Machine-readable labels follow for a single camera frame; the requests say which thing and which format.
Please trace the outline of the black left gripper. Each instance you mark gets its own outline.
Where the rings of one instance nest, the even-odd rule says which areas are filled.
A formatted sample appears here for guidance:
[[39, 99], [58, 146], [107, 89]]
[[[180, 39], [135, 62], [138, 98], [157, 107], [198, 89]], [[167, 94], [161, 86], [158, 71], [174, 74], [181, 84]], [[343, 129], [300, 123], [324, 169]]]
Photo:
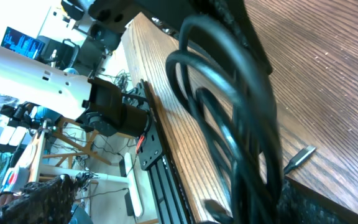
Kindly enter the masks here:
[[178, 32], [186, 17], [198, 11], [190, 0], [95, 0], [88, 14], [99, 24], [117, 33], [142, 13], [166, 34]]

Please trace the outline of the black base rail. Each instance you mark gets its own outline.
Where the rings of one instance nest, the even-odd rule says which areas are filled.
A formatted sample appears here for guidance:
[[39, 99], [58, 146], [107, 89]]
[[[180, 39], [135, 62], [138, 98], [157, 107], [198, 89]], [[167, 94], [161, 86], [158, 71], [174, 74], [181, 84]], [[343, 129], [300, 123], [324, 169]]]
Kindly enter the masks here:
[[150, 116], [150, 128], [139, 149], [142, 170], [149, 175], [158, 221], [160, 223], [195, 223], [185, 189], [173, 160], [167, 137], [163, 130], [151, 86], [141, 80], [137, 84], [139, 95], [146, 98], [140, 107]]

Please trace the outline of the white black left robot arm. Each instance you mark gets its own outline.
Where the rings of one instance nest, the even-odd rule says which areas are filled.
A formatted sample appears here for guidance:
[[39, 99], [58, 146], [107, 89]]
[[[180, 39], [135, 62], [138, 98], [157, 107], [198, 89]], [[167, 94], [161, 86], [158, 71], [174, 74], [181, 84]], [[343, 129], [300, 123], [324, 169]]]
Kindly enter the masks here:
[[[257, 124], [257, 103], [271, 99], [272, 66], [242, 1], [95, 1], [97, 24], [120, 33], [139, 13], [174, 31], [179, 49], [166, 59], [171, 89], [182, 106], [194, 106], [188, 79], [193, 67], [220, 88], [241, 115]], [[122, 103], [118, 87], [100, 78], [65, 73], [0, 47], [0, 94], [51, 109], [103, 135], [140, 136], [144, 110]]]

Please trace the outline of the wooden easel stand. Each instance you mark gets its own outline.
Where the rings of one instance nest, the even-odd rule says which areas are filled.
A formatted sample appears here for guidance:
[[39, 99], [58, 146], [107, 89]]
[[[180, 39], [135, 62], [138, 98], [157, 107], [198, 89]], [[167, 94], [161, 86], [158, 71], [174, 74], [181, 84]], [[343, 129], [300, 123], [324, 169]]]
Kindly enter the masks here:
[[111, 164], [93, 149], [94, 140], [99, 135], [96, 130], [85, 130], [80, 127], [80, 123], [65, 117], [60, 118], [56, 125], [41, 130], [43, 133], [40, 138], [32, 141], [36, 153], [29, 167], [29, 182], [39, 181], [44, 159], [54, 159], [53, 168], [66, 167], [70, 170], [75, 159], [81, 156]]

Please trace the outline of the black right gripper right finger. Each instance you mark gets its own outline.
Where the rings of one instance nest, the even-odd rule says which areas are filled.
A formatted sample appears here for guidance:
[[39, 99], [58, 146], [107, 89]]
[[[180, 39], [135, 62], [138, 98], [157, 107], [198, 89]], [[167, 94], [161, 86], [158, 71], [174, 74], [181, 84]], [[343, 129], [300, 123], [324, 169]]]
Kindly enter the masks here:
[[357, 213], [289, 178], [277, 210], [284, 224], [358, 224]]

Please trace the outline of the computer monitor with blue screen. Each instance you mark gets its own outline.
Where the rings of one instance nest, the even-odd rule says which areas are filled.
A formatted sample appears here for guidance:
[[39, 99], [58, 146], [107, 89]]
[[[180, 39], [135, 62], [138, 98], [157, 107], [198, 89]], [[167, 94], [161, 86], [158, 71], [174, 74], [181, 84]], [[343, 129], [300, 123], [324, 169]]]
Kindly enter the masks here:
[[39, 58], [45, 44], [31, 36], [7, 27], [1, 42], [1, 47], [19, 53], [32, 59]]

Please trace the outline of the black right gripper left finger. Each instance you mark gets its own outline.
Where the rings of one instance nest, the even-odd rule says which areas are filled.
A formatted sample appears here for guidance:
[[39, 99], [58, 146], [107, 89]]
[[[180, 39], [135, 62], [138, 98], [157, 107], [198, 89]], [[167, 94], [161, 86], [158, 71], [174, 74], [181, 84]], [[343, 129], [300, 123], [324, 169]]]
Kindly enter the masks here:
[[67, 174], [25, 184], [23, 194], [0, 207], [3, 223], [69, 223], [80, 179]]

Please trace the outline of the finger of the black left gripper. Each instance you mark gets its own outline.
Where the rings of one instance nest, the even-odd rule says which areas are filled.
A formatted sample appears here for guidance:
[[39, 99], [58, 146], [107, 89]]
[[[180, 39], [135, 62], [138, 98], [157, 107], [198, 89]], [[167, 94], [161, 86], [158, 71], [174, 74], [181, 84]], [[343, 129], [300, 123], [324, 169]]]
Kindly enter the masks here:
[[262, 71], [270, 75], [273, 68], [247, 14], [244, 0], [195, 0], [203, 14], [218, 20], [253, 56]]

